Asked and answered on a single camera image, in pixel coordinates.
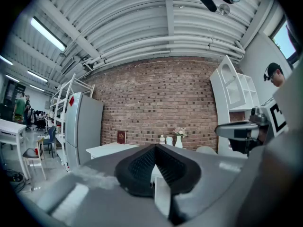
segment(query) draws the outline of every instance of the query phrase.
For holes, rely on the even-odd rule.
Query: green shirt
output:
[[[25,102],[24,102],[23,98],[17,99],[16,105],[17,105],[17,108],[16,108],[15,113],[19,114],[19,115],[23,115],[24,110],[25,110]]]

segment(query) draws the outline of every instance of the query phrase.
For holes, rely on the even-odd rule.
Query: metal rack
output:
[[[65,153],[65,134],[64,134],[64,124],[66,123],[65,114],[66,114],[66,106],[67,102],[69,100],[70,95],[77,93],[79,91],[83,92],[83,94],[89,94],[90,97],[92,97],[95,85],[90,86],[79,79],[75,78],[76,74],[73,75],[71,80],[68,82],[65,82],[61,85],[60,88],[58,88],[58,91],[53,95],[50,105],[50,112],[53,111],[53,107],[55,107],[55,112],[53,116],[53,123],[56,126],[57,121],[61,123],[61,132],[56,132],[55,140],[57,140],[61,146],[62,149],[56,147],[56,142],[54,143],[54,150],[55,154],[58,155],[58,157],[61,159],[63,165],[65,166],[66,171],[69,170],[68,168],[68,162],[67,157]],[[62,109],[62,113],[60,118],[57,117],[58,111]]]

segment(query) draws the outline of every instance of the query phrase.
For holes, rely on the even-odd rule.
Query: bottle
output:
[[[172,137],[170,136],[166,137],[166,144],[172,146]]]
[[[165,144],[165,138],[163,135],[160,137],[160,143],[159,144]]]

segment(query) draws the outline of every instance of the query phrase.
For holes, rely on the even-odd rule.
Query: white vase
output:
[[[175,147],[183,148],[181,136],[177,136],[177,141],[176,141]]]

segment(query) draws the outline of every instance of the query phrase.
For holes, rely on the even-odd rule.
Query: white cabinet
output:
[[[237,73],[231,60],[225,56],[210,76],[216,102],[218,124],[230,123],[230,112],[250,111],[260,106],[251,77]],[[218,155],[246,157],[229,148],[229,141],[219,137]]]

